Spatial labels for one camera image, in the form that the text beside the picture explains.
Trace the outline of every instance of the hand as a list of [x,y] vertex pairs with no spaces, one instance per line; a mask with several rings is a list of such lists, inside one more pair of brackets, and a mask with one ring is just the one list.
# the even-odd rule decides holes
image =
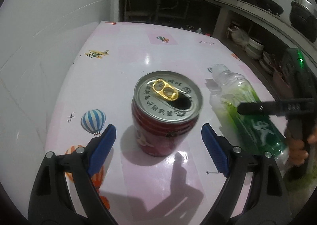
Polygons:
[[[289,161],[296,166],[301,166],[308,158],[308,152],[303,150],[305,146],[304,142],[302,140],[292,138],[291,132],[288,128],[285,130],[285,137],[286,144],[289,147]],[[317,142],[317,128],[315,128],[314,132],[308,137],[307,142],[309,144]]]

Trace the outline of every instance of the blue striped hot air balloon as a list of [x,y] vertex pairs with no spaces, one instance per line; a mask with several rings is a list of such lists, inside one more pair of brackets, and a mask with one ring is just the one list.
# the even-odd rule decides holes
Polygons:
[[80,123],[84,130],[95,136],[100,134],[106,121],[106,115],[103,111],[94,109],[87,111],[81,118]]

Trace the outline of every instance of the plastic bottle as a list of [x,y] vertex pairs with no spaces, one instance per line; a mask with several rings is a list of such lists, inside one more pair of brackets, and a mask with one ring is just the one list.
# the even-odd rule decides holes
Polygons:
[[288,148],[284,136],[267,115],[240,115],[237,107],[241,102],[260,102],[250,82],[241,74],[231,72],[225,65],[213,65],[212,75],[221,87],[221,102],[228,120],[242,142],[242,147],[251,154],[271,153],[285,163]]

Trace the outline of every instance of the orange hot air balloon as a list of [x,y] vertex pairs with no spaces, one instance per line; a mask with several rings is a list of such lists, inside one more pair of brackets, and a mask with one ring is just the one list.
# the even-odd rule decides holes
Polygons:
[[[65,154],[71,154],[72,152],[74,152],[78,147],[83,147],[82,145],[78,144],[78,145],[73,145],[72,147],[68,148],[67,151],[65,152]],[[73,180],[73,176],[70,172],[65,172],[65,174],[67,175],[67,177],[69,178],[69,180],[71,182],[74,182]],[[91,177],[91,181],[94,184],[97,192],[99,193],[99,188],[101,187],[101,184],[103,182],[105,178],[105,172],[104,172],[104,166],[102,165],[100,171],[96,174],[94,174]],[[109,210],[110,209],[110,205],[109,205],[109,201],[105,196],[101,196],[99,195],[103,204],[105,205],[105,207]]]

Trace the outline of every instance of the table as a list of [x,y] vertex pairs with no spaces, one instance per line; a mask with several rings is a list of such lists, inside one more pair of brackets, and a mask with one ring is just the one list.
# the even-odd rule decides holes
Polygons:
[[[157,25],[101,22],[64,80],[45,151],[59,155],[73,145],[85,146],[93,135],[82,128],[80,119],[86,111],[100,109],[106,114],[103,130],[108,124],[117,129],[116,142],[104,164],[100,195],[108,199],[118,224],[199,224],[225,182],[200,135],[208,122],[218,135],[224,132],[209,100],[212,74],[207,68],[213,64],[225,64],[232,72],[243,74],[262,101],[273,100],[252,71],[215,38]],[[200,87],[204,101],[195,127],[165,158],[143,153],[132,126],[134,86],[143,75],[156,70],[189,77]],[[283,132],[286,120],[272,117],[272,121]],[[233,216],[243,209],[251,177],[247,174]],[[74,184],[67,180],[76,211],[85,215]]]

